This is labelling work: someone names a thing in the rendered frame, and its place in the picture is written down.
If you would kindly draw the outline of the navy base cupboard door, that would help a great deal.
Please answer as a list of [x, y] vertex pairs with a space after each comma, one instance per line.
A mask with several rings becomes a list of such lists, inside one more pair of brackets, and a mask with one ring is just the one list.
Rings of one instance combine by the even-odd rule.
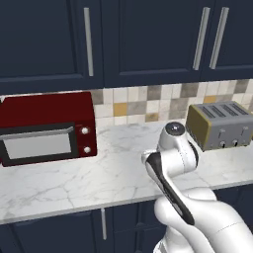
[[97, 211], [0, 225], [0, 253], [114, 253]]
[[214, 190], [219, 201], [231, 205], [253, 233], [253, 184]]
[[153, 253], [166, 226], [154, 214], [154, 201], [106, 209], [107, 236], [112, 253]]

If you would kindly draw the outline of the red toaster oven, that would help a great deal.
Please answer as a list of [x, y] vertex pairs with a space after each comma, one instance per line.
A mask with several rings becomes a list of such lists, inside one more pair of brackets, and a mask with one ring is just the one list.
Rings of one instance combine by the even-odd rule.
[[[97, 154], [89, 92], [9, 97], [0, 104], [0, 135], [74, 127], [68, 134], [0, 140], [0, 163], [17, 166]], [[89, 133], [81, 129], [87, 127]], [[89, 146], [90, 153], [83, 148]]]

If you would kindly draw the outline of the grey and gold toaster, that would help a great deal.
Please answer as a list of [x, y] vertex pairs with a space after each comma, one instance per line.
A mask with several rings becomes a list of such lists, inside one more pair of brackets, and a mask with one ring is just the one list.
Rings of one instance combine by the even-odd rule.
[[186, 130], [202, 151], [247, 146], [253, 114], [234, 101], [190, 105]]

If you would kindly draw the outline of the navy wall cupboard door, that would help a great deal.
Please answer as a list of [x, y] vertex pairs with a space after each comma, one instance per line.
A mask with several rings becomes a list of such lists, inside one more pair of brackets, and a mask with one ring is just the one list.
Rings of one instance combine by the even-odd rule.
[[[222, 7], [229, 13], [215, 70], [211, 54]], [[253, 79], [253, 0], [215, 0], [202, 81]]]
[[215, 0], [101, 0], [105, 86], [196, 82], [204, 7]]
[[[90, 9], [89, 76], [84, 8]], [[100, 0], [0, 0], [0, 95], [100, 89]]]

